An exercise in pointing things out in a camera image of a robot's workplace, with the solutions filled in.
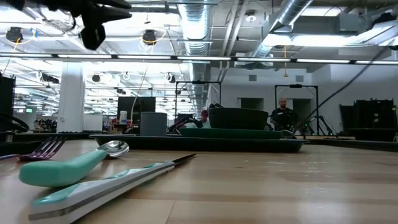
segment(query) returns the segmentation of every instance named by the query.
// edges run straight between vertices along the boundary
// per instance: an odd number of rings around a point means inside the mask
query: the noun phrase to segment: spoon
[[[103,159],[116,158],[129,152],[124,141],[110,141],[96,150],[67,161],[39,161],[21,166],[19,179],[29,185],[64,187],[86,176]]]

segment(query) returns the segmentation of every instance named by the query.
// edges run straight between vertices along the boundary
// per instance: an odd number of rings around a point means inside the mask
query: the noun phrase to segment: wall vent
[[[257,75],[249,75],[249,81],[250,82],[256,82],[257,81]]]
[[[304,82],[304,76],[303,75],[296,75],[296,82]]]

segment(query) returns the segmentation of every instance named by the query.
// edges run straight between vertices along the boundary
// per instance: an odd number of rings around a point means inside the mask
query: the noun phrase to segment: spoon head
[[[128,153],[130,147],[124,141],[110,141],[99,146],[96,150],[104,150],[108,153],[108,157],[116,158]]]

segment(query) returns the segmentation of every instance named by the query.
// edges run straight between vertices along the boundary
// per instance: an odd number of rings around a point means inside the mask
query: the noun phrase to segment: gray container
[[[167,114],[157,112],[141,113],[141,136],[166,136]]]

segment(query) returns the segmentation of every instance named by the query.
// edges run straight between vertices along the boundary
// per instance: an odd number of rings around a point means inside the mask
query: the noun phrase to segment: metal frame
[[[219,104],[221,104],[221,82],[207,82],[207,81],[177,81],[175,82],[175,112],[174,115],[177,117],[177,91],[178,91],[178,84],[180,83],[192,83],[192,84],[197,84],[197,85],[204,85],[204,84],[218,84],[220,86],[219,89]]]
[[[319,135],[319,97],[318,97],[318,86],[316,85],[275,85],[275,110],[277,109],[277,89],[278,87],[289,87],[289,88],[303,88],[303,87],[307,87],[307,88],[314,88],[315,89],[315,99],[316,99],[316,104],[317,104],[317,135]]]

